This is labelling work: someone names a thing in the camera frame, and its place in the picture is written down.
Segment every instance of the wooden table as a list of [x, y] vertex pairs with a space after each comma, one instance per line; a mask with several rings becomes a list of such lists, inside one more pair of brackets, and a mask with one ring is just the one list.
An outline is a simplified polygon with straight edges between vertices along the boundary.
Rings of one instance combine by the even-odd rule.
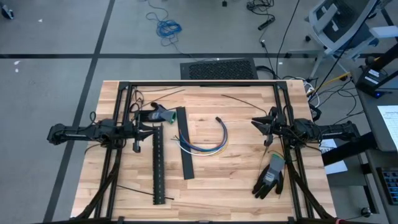
[[[96, 109], [97, 119], [112, 118], [118, 83], [117, 81], [103, 83]], [[295, 118], [311, 119], [302, 81], [289, 80], [287, 85]], [[126, 220], [282, 221], [287, 220], [287, 217], [294, 217], [287, 171], [281, 195], [275, 194], [273, 189], [264, 200], [260, 200], [254, 198], [251, 193], [259, 174], [260, 162], [265, 150], [263, 146], [265, 137], [250, 121], [253, 117], [264, 116], [264, 112], [221, 96], [221, 94], [233, 96], [269, 111], [271, 106], [275, 106], [272, 88], [268, 86], [223, 88], [181, 86], [172, 90], [145, 91], [169, 87], [172, 86], [139, 86], [138, 90], [143, 90], [146, 102], [177, 90], [185, 90], [157, 102], [165, 108], [185, 106], [190, 140], [194, 144], [205, 147], [215, 146], [222, 139], [222, 128], [215, 120], [215, 117], [219, 116], [228, 129], [228, 148], [214, 156], [193, 156], [195, 178], [184, 180], [181, 150], [175, 141], [171, 140], [174, 135], [178, 135], [177, 122], [174, 124], [164, 122], [165, 194], [166, 197], [172, 197], [174, 200], [166, 199], [165, 205], [153, 205], [151, 195], [118, 187], [113, 219], [124, 216]], [[148, 105], [144, 109], [151, 110], [151, 107]], [[132, 139], [128, 140], [127, 146], [123, 149], [118, 184], [152, 193], [152, 138], [149, 137], [141, 142], [139, 154], [132, 151], [132, 143]], [[98, 146], [86, 153], [72, 217], [78, 215], [96, 193], [105, 151], [104, 148]], [[274, 140], [270, 151], [283, 154], [278, 139]], [[273, 152], [265, 155], [261, 170], [269, 163], [272, 154]], [[302, 149], [302, 157], [309, 189], [327, 212], [335, 216], [320, 152], [305, 148]], [[302, 213], [305, 216], [305, 204], [300, 190], [299, 196]], [[108, 204], [106, 199], [107, 197], [103, 204], [103, 215]]]

